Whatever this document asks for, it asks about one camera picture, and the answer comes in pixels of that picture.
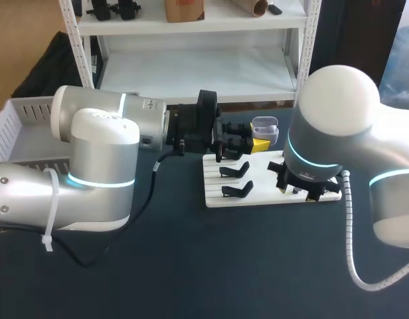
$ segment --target robotic arm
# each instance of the robotic arm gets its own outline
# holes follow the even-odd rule
[[[127,223],[138,148],[159,151],[166,143],[180,155],[210,150],[220,161],[270,144],[254,139],[250,124],[223,122],[216,93],[204,90],[196,105],[170,112],[162,100],[63,86],[50,122],[53,136],[71,147],[70,173],[58,177],[52,228],[59,230],[111,231]],[[52,191],[49,173],[0,164],[0,227],[45,229]]]
[[[376,236],[409,248],[409,110],[380,103],[374,82],[347,66],[312,74],[303,86],[284,148],[278,187],[318,200],[342,165],[370,176]]]

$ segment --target dark blue table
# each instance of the dark blue table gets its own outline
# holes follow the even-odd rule
[[[281,149],[290,114],[227,116],[276,116]],[[139,155],[133,211],[156,159]],[[408,262],[409,251],[376,239],[368,179],[351,173],[357,270],[374,282]],[[91,270],[56,245],[47,254],[36,235],[0,234],[0,318],[409,318],[409,277],[373,293],[349,278],[343,204],[207,209],[201,156],[170,158],[146,214]],[[92,256],[111,234],[63,235]]]

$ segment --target cardboard tube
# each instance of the cardboard tube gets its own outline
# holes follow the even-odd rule
[[[232,0],[243,10],[251,13],[254,17],[261,17],[268,10],[266,0]]]

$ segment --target water bottle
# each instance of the water bottle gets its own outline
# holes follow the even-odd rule
[[[409,27],[396,33],[379,91],[383,104],[409,110]]]

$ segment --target yellow object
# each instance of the yellow object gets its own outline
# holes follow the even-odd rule
[[[263,152],[266,151],[270,147],[270,141],[267,140],[259,140],[257,138],[253,139],[253,148],[252,153],[256,152]]]

